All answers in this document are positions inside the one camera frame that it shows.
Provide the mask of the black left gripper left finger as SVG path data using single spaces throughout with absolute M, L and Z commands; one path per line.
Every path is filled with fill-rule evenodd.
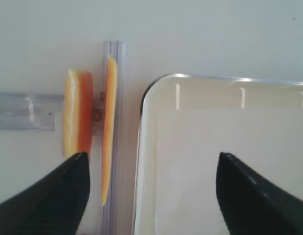
M 86 152 L 0 203 L 0 235 L 74 235 L 90 195 Z

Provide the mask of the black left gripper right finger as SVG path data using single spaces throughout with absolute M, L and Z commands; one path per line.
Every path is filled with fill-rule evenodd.
M 232 235 L 303 235 L 303 201 L 231 153 L 220 153 L 216 197 Z

